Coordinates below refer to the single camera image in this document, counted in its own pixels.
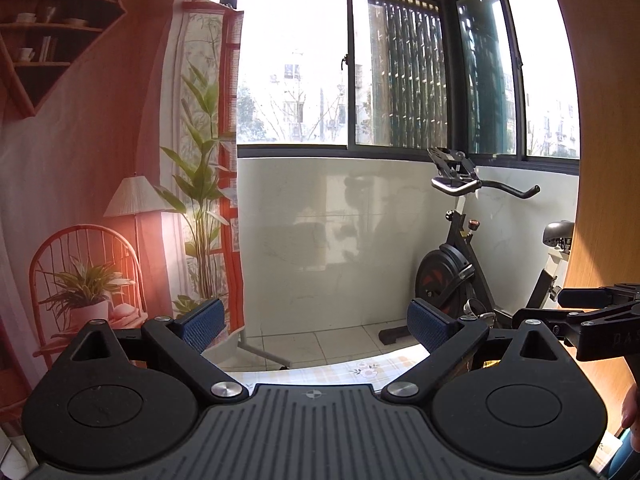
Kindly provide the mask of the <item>person's right hand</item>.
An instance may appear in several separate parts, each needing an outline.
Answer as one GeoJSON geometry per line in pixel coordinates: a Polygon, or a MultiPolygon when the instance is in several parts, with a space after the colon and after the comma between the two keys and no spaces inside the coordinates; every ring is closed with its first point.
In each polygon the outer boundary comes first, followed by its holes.
{"type": "Polygon", "coordinates": [[[622,404],[622,427],[630,430],[630,445],[634,452],[640,452],[640,410],[639,387],[633,384],[626,393],[622,404]]]}

